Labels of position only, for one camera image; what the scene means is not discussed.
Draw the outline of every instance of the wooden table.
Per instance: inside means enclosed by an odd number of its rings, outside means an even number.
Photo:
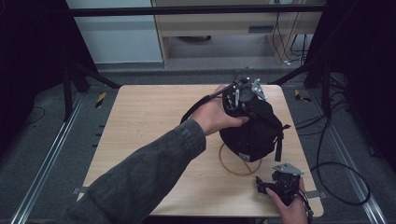
[[[84,181],[93,180],[121,162],[138,148],[159,138],[176,127],[185,112],[217,85],[123,86],[113,105],[91,167]],[[263,85],[268,102],[285,130],[281,163],[291,163],[305,172],[307,191],[315,184],[294,128],[285,97],[279,86]],[[278,217],[270,199],[257,192],[255,176],[271,182],[275,152],[262,159],[254,175],[237,176],[226,171],[219,162],[222,140],[218,133],[207,137],[206,151],[190,163],[175,187],[152,215],[205,217]],[[227,147],[221,152],[223,162],[235,172],[246,173],[248,168]],[[252,169],[258,162],[248,164]],[[320,199],[309,200],[315,217],[323,214]]]

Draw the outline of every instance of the black pole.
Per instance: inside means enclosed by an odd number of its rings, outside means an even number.
[[[72,17],[144,16],[177,14],[223,14],[223,13],[268,13],[268,12],[318,12],[332,10],[339,6],[326,4],[307,5],[242,5],[242,6],[194,6],[194,7],[117,7],[78,8],[49,10],[47,14]]]

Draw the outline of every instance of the gray floor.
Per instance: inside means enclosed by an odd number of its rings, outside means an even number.
[[[299,62],[294,62],[290,66],[277,64],[263,36],[212,36],[209,41],[202,41],[202,38],[174,38],[170,61],[166,68],[140,67],[132,72],[107,72],[104,76],[120,84],[220,84],[231,82],[233,76],[238,74],[259,77],[262,83],[265,83],[283,77],[298,66]],[[295,89],[302,90],[312,99],[318,95],[320,88],[303,90],[303,80],[304,75],[300,75],[283,86],[295,124],[320,115],[315,102],[308,103],[294,97]],[[37,198],[30,219],[55,218],[77,198],[77,195],[72,193],[73,188],[82,185],[95,146],[99,143],[103,125],[106,124],[117,96],[117,90],[111,90],[93,79],[89,81],[92,88],[89,93],[81,95],[81,109]],[[107,94],[106,99],[101,108],[95,108],[96,100],[103,91]],[[78,94],[80,93],[75,92],[74,97],[77,98]],[[343,96],[337,94],[332,103],[340,100],[343,100]],[[44,117],[23,126],[11,146],[12,153],[1,162],[0,220],[10,219],[15,213],[63,125],[62,85],[40,93],[35,99],[35,106],[26,122],[39,119],[45,110]],[[332,125],[341,136],[341,147],[346,149],[370,184],[375,202],[386,221],[370,220],[367,216],[367,211],[370,211],[367,205],[346,205],[330,196],[322,200],[324,215],[315,218],[313,223],[396,223],[396,214],[393,212],[396,210],[396,197],[393,192],[396,188],[396,175],[385,160],[370,156],[369,146],[353,119],[353,113],[347,108],[348,104],[341,104],[334,109]],[[324,120],[299,130],[298,134],[320,132],[323,126]],[[340,148],[340,142],[334,141],[333,136],[334,132],[331,133],[330,130],[325,133],[320,161],[343,161],[337,149]],[[316,164],[319,138],[320,134],[300,137],[310,167]],[[326,166],[320,171],[324,182],[336,195],[349,201],[358,201],[359,198],[351,184],[353,181],[344,168]],[[324,190],[317,176],[315,180],[318,188]],[[277,218],[270,219],[270,223],[278,222]]]

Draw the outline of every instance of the metal bar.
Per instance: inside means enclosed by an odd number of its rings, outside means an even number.
[[[316,91],[310,91],[310,94],[311,94],[311,99],[313,102],[315,102],[320,115],[323,115],[323,110],[321,109],[321,106],[319,103],[320,97],[318,96],[318,93]],[[352,160],[349,153],[347,152],[346,146],[344,145],[340,135],[338,134],[336,128],[334,127],[334,125],[332,123],[330,123],[330,126],[329,126],[329,133],[331,135],[332,140],[334,141],[334,143],[336,145],[335,151],[337,152],[337,155],[338,155],[340,161],[343,164],[348,165],[352,169],[359,171],[355,162]],[[356,194],[358,195],[359,199],[363,201],[367,195],[367,189],[366,189],[364,182],[361,179],[356,178],[356,176],[351,171],[348,171],[346,173],[347,173],[349,180],[350,180]],[[363,206],[363,208],[366,211],[367,217],[370,219],[370,221],[372,223],[375,223],[375,224],[388,223],[384,217],[384,214],[381,211],[381,208],[379,207],[378,203],[376,202],[373,194],[371,194],[370,200]]]
[[[44,159],[40,170],[38,171],[37,175],[35,176],[35,180],[33,181],[32,185],[30,186],[28,192],[26,193],[23,201],[21,202],[18,210],[15,212],[11,219],[11,224],[22,224],[25,223],[27,218],[32,211],[33,206],[35,205],[35,201],[38,198],[43,186],[47,180],[48,175],[50,174],[50,170],[52,169],[53,164],[58,157],[59,152],[64,145],[64,141],[66,136],[69,134],[70,129],[77,117],[78,111],[80,110],[81,103],[83,101],[84,94],[78,94],[76,99],[74,108],[75,110],[71,114],[69,120],[65,121],[61,127],[61,130],[58,132],[49,153],[47,154],[46,159]]]
[[[318,12],[336,9],[339,6],[326,4],[306,5],[241,5],[241,6],[193,6],[193,7],[114,7],[114,8],[72,8],[69,10],[49,10],[46,14],[68,15],[72,17],[104,16],[144,16],[177,14],[222,14],[222,13],[263,13],[263,12]]]

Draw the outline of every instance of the jacket sleeve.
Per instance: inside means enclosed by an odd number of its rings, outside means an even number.
[[[58,223],[140,223],[205,150],[205,134],[189,119],[139,148],[95,180]]]

